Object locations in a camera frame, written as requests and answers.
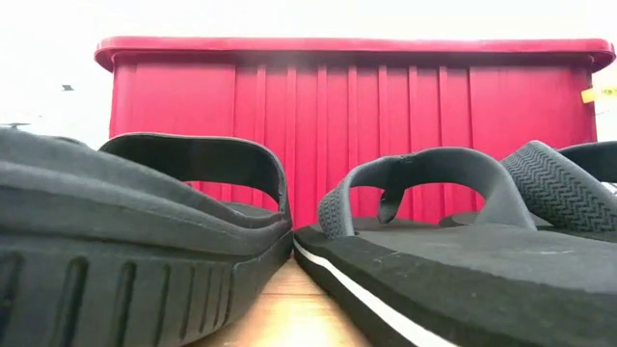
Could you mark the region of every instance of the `red plastic bin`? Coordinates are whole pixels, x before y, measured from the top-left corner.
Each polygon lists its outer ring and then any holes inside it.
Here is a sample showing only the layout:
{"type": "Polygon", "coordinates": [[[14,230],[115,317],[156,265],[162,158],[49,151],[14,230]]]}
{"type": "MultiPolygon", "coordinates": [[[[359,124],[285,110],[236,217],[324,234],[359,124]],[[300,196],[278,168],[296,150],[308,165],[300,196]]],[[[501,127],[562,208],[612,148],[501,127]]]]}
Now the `red plastic bin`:
{"type": "MultiPolygon", "coordinates": [[[[580,92],[615,58],[604,40],[391,41],[111,38],[112,136],[226,135],[265,144],[285,166],[296,226],[348,171],[382,155],[473,147],[501,159],[529,140],[596,140],[580,92]]],[[[249,188],[195,183],[215,198],[273,208],[249,188]]],[[[375,216],[379,192],[352,193],[375,216]]],[[[435,222],[474,210],[469,189],[410,190],[399,217],[435,222]]]]}

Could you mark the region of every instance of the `flip-flop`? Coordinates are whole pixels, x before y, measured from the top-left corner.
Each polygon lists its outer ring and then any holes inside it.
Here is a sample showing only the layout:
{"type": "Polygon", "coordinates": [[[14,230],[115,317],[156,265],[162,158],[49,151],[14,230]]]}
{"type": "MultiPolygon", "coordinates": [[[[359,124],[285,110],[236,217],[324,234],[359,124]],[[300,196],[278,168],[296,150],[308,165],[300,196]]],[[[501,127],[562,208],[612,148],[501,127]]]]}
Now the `flip-flop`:
{"type": "Polygon", "coordinates": [[[0,130],[0,346],[174,346],[241,316],[289,258],[281,163],[232,138],[100,151],[0,130]],[[182,181],[249,186],[277,212],[182,181]]]}
{"type": "Polygon", "coordinates": [[[294,250],[376,346],[617,345],[617,245],[538,231],[505,168],[472,149],[357,167],[294,250]],[[393,220],[405,189],[430,182],[469,186],[486,204],[469,226],[393,220]],[[385,190],[381,222],[352,219],[357,186],[385,190]]]}
{"type": "MultiPolygon", "coordinates": [[[[502,161],[539,229],[617,242],[617,199],[603,185],[617,182],[617,142],[556,151],[532,141],[502,161]]],[[[470,224],[474,213],[444,218],[442,226],[470,224]]]]}

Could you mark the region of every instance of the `wooden floor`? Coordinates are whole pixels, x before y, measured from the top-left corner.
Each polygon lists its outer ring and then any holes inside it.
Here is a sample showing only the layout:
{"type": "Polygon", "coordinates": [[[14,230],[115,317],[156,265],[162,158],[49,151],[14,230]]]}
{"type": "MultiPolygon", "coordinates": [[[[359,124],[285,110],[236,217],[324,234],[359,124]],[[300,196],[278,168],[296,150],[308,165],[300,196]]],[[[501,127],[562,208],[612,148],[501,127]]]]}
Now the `wooden floor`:
{"type": "Polygon", "coordinates": [[[291,259],[249,312],[190,347],[370,346],[338,305],[291,259]]]}

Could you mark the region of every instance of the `bin lid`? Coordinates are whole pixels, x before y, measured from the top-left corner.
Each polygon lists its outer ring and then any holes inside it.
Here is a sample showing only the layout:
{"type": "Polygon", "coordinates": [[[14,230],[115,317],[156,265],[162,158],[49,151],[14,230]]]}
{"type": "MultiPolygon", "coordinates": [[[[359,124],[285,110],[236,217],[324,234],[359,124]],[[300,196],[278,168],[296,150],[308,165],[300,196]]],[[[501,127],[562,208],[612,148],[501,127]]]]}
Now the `bin lid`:
{"type": "Polygon", "coordinates": [[[366,39],[263,39],[263,38],[157,38],[113,37],[102,40],[95,60],[112,71],[119,53],[207,53],[207,52],[338,52],[398,54],[401,56],[451,58],[473,56],[511,61],[513,57],[530,59],[556,57],[582,58],[592,71],[607,67],[615,60],[613,45],[600,39],[574,40],[366,40],[366,39]]]}

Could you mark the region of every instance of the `textured strap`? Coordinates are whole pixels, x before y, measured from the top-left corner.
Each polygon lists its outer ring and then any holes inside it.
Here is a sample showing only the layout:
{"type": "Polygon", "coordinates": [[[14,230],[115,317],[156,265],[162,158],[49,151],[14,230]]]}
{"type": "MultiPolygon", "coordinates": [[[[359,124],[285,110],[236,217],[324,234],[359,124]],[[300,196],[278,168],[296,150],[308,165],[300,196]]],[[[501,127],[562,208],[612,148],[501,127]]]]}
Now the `textured strap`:
{"type": "Polygon", "coordinates": [[[382,188],[380,220],[390,219],[398,209],[402,192],[424,183],[449,182],[480,193],[485,207],[475,223],[499,223],[535,229],[512,177],[490,156],[477,150],[441,147],[404,155],[382,157],[352,170],[319,203],[319,224],[326,236],[354,235],[349,189],[358,186],[382,188]]]}
{"type": "Polygon", "coordinates": [[[559,152],[600,182],[617,183],[617,141],[565,147],[559,152]]]}
{"type": "Polygon", "coordinates": [[[148,166],[181,181],[202,180],[256,188],[289,215],[281,162],[268,148],[229,137],[134,133],[116,137],[100,151],[148,166]]]}
{"type": "MultiPolygon", "coordinates": [[[[612,146],[603,147],[603,151],[612,146]]],[[[564,156],[533,141],[505,158],[502,164],[514,178],[529,210],[555,227],[581,232],[615,231],[617,200],[594,178],[606,180],[614,178],[614,173],[598,157],[584,157],[590,155],[593,147],[569,147],[563,149],[564,156]]],[[[603,154],[603,158],[608,156],[607,152],[603,154]]]]}

